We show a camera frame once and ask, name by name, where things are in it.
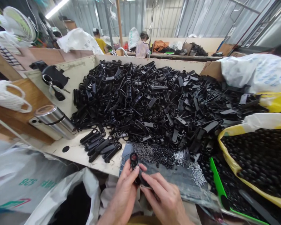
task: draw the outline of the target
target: stainless steel thermos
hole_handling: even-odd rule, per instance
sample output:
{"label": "stainless steel thermos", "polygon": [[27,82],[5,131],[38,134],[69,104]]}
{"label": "stainless steel thermos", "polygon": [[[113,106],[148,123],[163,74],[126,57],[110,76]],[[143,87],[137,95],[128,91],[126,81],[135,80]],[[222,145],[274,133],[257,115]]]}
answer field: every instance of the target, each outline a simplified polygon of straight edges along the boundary
{"label": "stainless steel thermos", "polygon": [[73,139],[77,133],[71,120],[56,105],[40,107],[34,115],[65,139]]}

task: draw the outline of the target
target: black tool holder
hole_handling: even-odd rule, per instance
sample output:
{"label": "black tool holder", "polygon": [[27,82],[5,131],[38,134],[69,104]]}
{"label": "black tool holder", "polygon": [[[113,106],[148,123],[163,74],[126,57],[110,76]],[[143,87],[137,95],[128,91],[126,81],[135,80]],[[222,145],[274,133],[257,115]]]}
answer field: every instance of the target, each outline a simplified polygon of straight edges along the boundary
{"label": "black tool holder", "polygon": [[[64,70],[57,70],[56,66],[48,66],[42,60],[32,63],[29,67],[31,69],[39,69],[42,75],[48,75],[52,80],[52,84],[56,85],[60,89],[63,89],[70,79],[69,77],[63,75]],[[47,80],[42,80],[46,85],[49,85]]]}

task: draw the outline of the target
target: fluorescent light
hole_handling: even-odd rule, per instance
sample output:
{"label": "fluorescent light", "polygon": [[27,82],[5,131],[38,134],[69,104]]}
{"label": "fluorescent light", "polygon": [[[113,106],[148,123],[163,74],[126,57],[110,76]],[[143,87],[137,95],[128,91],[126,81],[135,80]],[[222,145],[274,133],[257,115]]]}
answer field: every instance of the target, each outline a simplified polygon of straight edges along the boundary
{"label": "fluorescent light", "polygon": [[60,3],[58,3],[57,6],[55,6],[47,15],[46,19],[49,19],[51,16],[53,16],[58,10],[61,9],[69,0],[62,0]]}

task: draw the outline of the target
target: white mesh bag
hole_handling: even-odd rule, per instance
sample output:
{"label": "white mesh bag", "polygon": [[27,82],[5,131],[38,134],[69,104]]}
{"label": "white mesh bag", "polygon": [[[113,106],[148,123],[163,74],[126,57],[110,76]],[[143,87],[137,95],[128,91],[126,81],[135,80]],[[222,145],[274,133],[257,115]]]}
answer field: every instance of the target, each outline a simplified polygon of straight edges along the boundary
{"label": "white mesh bag", "polygon": [[[17,89],[21,92],[22,96],[17,96],[13,93],[10,93],[7,90],[7,86]],[[26,104],[28,108],[22,109],[22,106]],[[0,81],[0,106],[18,111],[21,113],[28,113],[31,112],[32,106],[25,100],[25,92],[21,90],[21,88],[11,84],[11,81]]]}

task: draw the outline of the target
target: thermos lid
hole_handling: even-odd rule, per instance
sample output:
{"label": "thermos lid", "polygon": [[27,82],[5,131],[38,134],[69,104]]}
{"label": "thermos lid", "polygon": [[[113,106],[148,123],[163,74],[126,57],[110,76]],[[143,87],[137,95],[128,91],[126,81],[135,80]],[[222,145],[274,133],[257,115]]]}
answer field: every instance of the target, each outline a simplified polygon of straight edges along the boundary
{"label": "thermos lid", "polygon": [[34,112],[34,115],[44,124],[55,123],[65,116],[56,105],[42,106]]}

